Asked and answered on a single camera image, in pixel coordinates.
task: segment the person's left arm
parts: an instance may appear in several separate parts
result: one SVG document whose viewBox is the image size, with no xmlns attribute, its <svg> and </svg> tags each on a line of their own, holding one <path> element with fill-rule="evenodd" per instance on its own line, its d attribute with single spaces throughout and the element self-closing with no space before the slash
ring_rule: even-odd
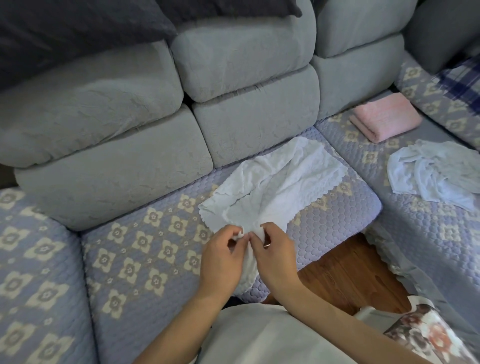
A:
<svg viewBox="0 0 480 364">
<path fill-rule="evenodd" d="M 240 232 L 238 226 L 227 225 L 205 245 L 197 293 L 133 364 L 188 364 L 195 358 L 240 280 L 249 235 L 233 252 L 228 248 L 228 241 Z"/>
</svg>

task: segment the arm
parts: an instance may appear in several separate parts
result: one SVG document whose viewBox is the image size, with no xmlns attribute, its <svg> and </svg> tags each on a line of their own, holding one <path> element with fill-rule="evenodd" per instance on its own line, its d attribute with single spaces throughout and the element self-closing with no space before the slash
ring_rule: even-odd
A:
<svg viewBox="0 0 480 364">
<path fill-rule="evenodd" d="M 227 225 L 205 245 L 197 293 L 133 364 L 188 364 L 198 353 L 210 327 L 237 286 L 248 234 L 235 245 L 228 241 L 241 228 Z"/>
<path fill-rule="evenodd" d="M 297 275 L 293 241 L 274 223 L 266 223 L 263 228 L 271 240 L 267 249 L 250 233 L 258 271 L 273 296 L 292 316 L 359 364 L 429 363 L 308 290 Z"/>
</svg>

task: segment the folded pink towel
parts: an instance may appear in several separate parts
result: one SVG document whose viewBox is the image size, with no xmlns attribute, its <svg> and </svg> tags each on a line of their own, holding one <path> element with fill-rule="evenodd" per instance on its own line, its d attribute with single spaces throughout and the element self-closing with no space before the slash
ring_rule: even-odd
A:
<svg viewBox="0 0 480 364">
<path fill-rule="evenodd" d="M 405 96 L 396 93 L 355 107 L 350 121 L 370 141 L 379 143 L 415 129 L 421 116 Z"/>
</svg>

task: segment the plaid cloth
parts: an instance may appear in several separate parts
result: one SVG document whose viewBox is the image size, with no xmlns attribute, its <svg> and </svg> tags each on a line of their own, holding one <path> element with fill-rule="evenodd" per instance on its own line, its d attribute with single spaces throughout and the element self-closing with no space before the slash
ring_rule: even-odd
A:
<svg viewBox="0 0 480 364">
<path fill-rule="evenodd" d="M 463 61 L 455 68 L 443 70 L 437 76 L 439 86 L 449 98 L 462 100 L 476 115 L 480 115 L 480 55 Z"/>
</svg>

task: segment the white garment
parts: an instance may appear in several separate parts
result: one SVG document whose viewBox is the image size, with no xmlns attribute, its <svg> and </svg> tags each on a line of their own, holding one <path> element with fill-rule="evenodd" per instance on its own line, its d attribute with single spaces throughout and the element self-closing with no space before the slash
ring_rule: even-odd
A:
<svg viewBox="0 0 480 364">
<path fill-rule="evenodd" d="M 282 306 L 242 304 L 222 310 L 198 364 L 355 364 Z"/>
<path fill-rule="evenodd" d="M 417 140 L 392 154 L 387 173 L 395 194 L 475 210 L 480 194 L 480 154 L 454 142 Z"/>
<path fill-rule="evenodd" d="M 227 224 L 255 232 L 272 221 L 283 231 L 297 212 L 338 186 L 347 167 L 315 140 L 295 137 L 279 149 L 247 160 L 225 180 L 212 197 L 199 205 L 200 216 L 213 232 Z M 243 273 L 234 295 L 246 292 L 258 275 L 249 245 Z"/>
</svg>

